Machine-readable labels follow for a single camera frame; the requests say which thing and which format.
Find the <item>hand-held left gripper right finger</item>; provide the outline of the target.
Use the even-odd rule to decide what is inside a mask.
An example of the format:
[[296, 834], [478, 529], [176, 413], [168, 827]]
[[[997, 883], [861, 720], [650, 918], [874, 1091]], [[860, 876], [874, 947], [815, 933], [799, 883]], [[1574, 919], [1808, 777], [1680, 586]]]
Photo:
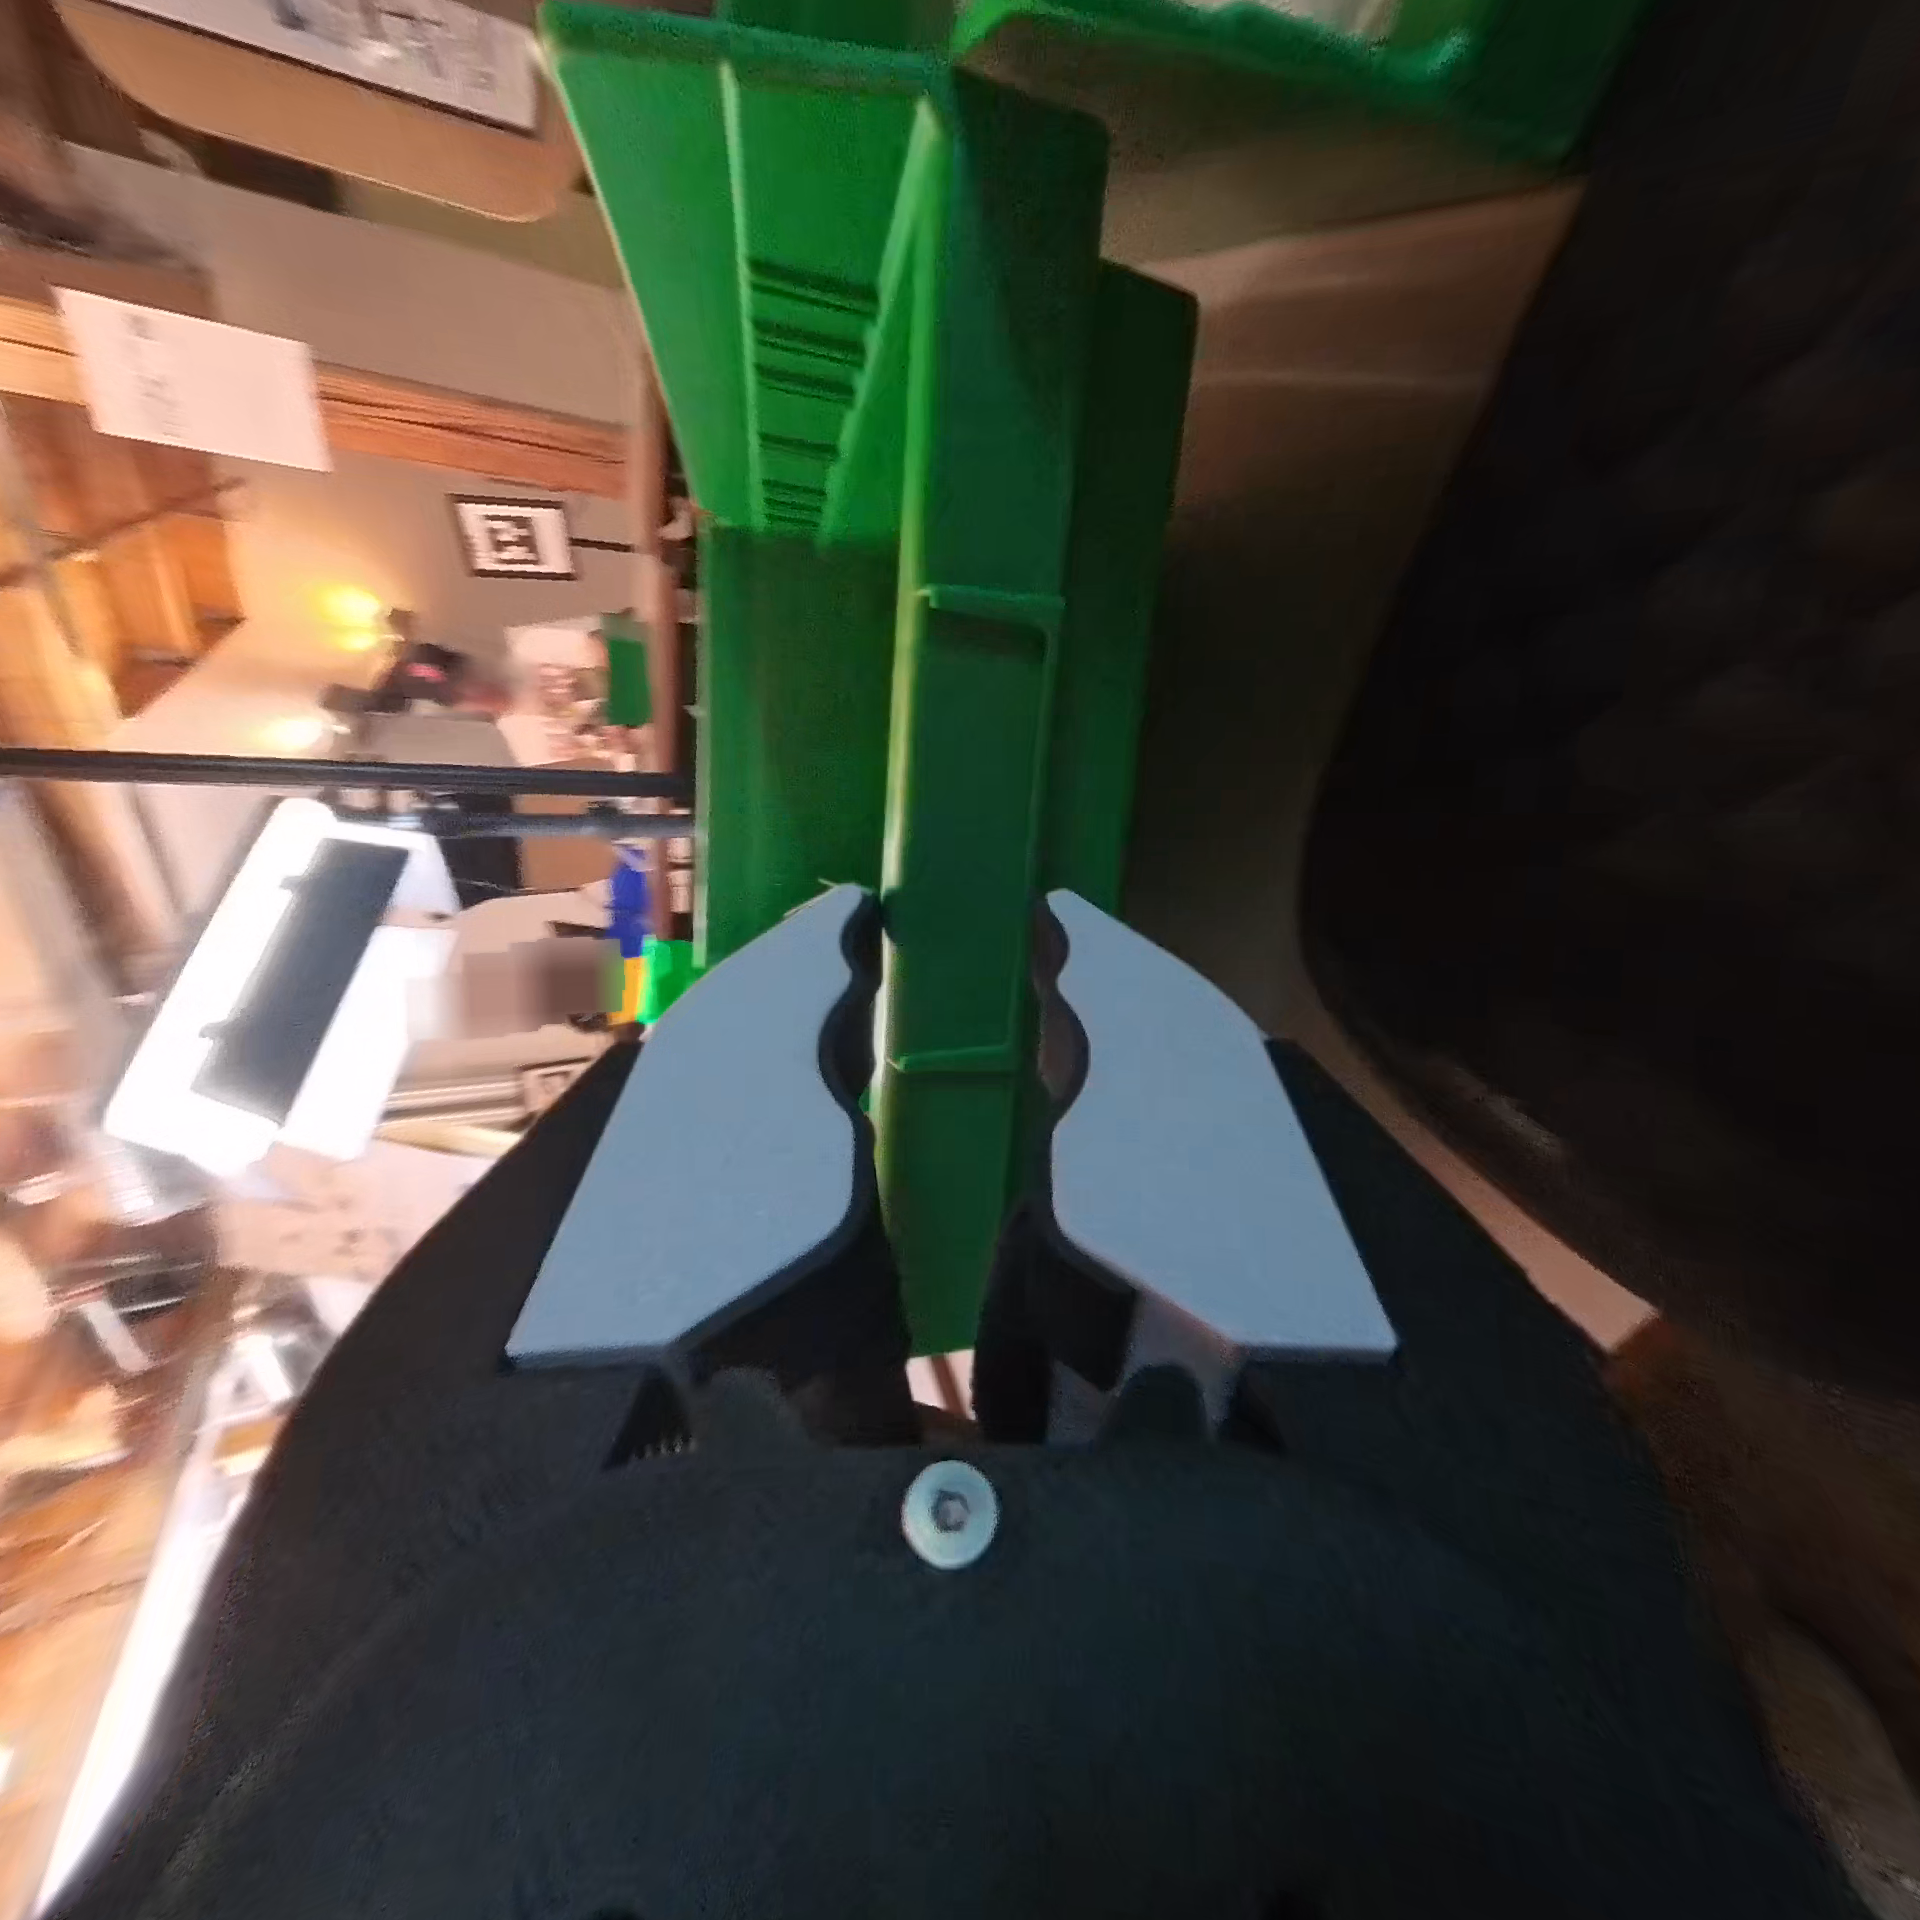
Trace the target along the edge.
[[1077, 887], [1037, 933], [1046, 1216], [1098, 1292], [1072, 1369], [1393, 1357], [1266, 1023]]

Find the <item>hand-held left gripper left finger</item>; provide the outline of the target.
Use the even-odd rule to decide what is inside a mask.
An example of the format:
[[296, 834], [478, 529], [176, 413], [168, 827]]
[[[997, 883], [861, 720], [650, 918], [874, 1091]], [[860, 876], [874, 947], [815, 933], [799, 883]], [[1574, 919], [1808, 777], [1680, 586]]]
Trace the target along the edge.
[[511, 1369], [690, 1357], [768, 1311], [873, 1200], [874, 899], [835, 883], [711, 967], [639, 1044], [511, 1325]]

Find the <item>white panel with black inset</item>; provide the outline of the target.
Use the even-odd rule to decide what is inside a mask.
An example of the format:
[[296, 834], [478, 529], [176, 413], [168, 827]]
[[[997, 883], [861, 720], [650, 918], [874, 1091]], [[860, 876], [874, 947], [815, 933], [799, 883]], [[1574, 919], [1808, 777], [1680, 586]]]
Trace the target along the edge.
[[456, 883], [430, 834], [278, 797], [106, 1101], [106, 1135], [246, 1182], [353, 1157], [437, 1029]]

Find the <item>black stand pole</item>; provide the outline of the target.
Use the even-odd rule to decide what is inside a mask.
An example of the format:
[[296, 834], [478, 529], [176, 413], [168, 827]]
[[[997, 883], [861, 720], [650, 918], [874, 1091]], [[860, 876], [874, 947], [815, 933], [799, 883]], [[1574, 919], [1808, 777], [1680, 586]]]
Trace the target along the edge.
[[306, 752], [88, 752], [0, 747], [6, 777], [64, 786], [368, 786], [368, 793], [497, 793], [497, 797], [661, 797], [690, 808], [690, 775], [572, 775], [572, 767], [465, 767], [465, 763], [306, 763]]

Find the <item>black white fiducial marker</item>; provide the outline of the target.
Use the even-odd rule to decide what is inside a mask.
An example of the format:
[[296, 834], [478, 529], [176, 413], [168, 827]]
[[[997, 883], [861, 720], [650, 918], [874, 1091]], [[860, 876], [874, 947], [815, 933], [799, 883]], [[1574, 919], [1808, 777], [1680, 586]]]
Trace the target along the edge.
[[472, 583], [583, 583], [572, 522], [552, 494], [447, 494]]

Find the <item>black egg crate foam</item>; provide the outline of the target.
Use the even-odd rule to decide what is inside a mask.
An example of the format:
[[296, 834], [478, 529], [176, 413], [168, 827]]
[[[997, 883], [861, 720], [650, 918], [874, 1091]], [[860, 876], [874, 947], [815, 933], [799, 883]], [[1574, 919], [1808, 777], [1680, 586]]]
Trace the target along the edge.
[[1672, 1321], [1917, 1397], [1920, 6], [1649, 6], [1327, 763], [1303, 947]]

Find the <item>white paper sign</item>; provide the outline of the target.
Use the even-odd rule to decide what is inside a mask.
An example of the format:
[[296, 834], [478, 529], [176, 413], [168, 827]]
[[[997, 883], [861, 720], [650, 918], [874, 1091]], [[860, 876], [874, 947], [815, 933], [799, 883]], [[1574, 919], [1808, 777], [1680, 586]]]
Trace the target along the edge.
[[58, 324], [106, 438], [334, 469], [306, 341], [88, 288], [58, 288]]

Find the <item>instruction sheet on board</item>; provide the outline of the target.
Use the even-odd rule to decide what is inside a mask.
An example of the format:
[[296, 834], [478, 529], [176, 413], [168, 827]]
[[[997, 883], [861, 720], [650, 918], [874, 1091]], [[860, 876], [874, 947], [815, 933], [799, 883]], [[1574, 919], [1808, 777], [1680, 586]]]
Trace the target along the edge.
[[587, 181], [542, 37], [542, 130], [488, 130], [273, 51], [267, 0], [58, 0], [74, 44], [137, 107], [334, 181], [534, 226]]

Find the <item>instruction poster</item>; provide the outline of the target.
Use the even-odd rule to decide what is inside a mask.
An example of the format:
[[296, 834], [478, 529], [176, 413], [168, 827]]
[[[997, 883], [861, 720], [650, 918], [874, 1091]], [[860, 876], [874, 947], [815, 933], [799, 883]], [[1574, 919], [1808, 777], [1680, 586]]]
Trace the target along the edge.
[[454, 107], [488, 130], [542, 130], [542, 57], [528, 27], [456, 0], [267, 0], [273, 51]]

